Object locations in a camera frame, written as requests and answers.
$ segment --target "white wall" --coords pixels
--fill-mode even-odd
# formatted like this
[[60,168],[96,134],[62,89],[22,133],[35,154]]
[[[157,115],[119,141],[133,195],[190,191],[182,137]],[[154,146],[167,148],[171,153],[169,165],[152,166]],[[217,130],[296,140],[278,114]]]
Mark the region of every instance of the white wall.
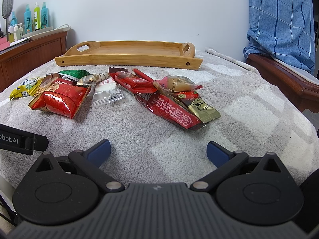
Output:
[[72,26],[68,48],[88,40],[192,42],[243,60],[248,44],[248,0],[14,0],[18,22],[36,1],[46,1],[50,25]]

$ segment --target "bamboo serving tray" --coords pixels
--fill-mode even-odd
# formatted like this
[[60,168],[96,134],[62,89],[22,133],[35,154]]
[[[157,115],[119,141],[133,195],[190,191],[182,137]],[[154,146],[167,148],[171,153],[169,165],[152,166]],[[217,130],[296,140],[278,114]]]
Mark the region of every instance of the bamboo serving tray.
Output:
[[[79,51],[87,45],[90,48]],[[87,41],[71,47],[63,56],[56,57],[58,66],[116,65],[168,67],[197,70],[202,59],[194,58],[192,43],[160,41]]]

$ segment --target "gray blanket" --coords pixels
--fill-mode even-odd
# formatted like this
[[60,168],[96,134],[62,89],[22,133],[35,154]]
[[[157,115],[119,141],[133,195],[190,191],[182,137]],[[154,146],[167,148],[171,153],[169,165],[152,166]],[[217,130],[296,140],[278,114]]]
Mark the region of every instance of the gray blanket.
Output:
[[[255,68],[213,49],[206,51],[197,51],[196,57],[204,59],[198,71],[139,67],[154,79],[183,75],[203,85],[200,96],[221,117],[198,131],[183,130],[153,115],[125,91],[125,98],[118,102],[92,107],[92,89],[72,120],[31,110],[30,96],[9,101],[10,92],[26,77],[68,69],[99,73],[108,68],[59,67],[54,60],[0,94],[0,123],[47,136],[47,150],[55,156],[66,156],[74,149],[86,150],[107,138],[112,154],[100,168],[125,185],[194,182],[216,168],[206,157],[207,143],[212,140],[230,151],[241,149],[251,156],[276,152],[297,183],[319,168],[315,128],[279,89],[262,79]],[[0,174],[16,187],[39,154],[25,156],[0,150]]]

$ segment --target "blue plaid curtain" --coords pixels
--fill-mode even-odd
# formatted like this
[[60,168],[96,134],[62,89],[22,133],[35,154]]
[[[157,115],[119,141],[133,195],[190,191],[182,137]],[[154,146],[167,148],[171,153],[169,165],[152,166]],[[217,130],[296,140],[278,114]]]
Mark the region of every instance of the blue plaid curtain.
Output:
[[312,0],[249,0],[250,53],[272,54],[311,74],[315,70]]

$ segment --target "round gold logo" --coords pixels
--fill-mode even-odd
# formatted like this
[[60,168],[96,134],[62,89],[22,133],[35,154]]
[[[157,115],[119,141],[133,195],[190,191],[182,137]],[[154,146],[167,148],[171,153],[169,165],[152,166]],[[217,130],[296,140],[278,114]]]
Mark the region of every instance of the round gold logo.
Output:
[[193,106],[199,110],[203,110],[208,107],[208,104],[202,98],[197,98],[193,100]]
[[178,95],[178,98],[184,99],[184,98],[186,98],[186,95],[181,93],[181,94]]

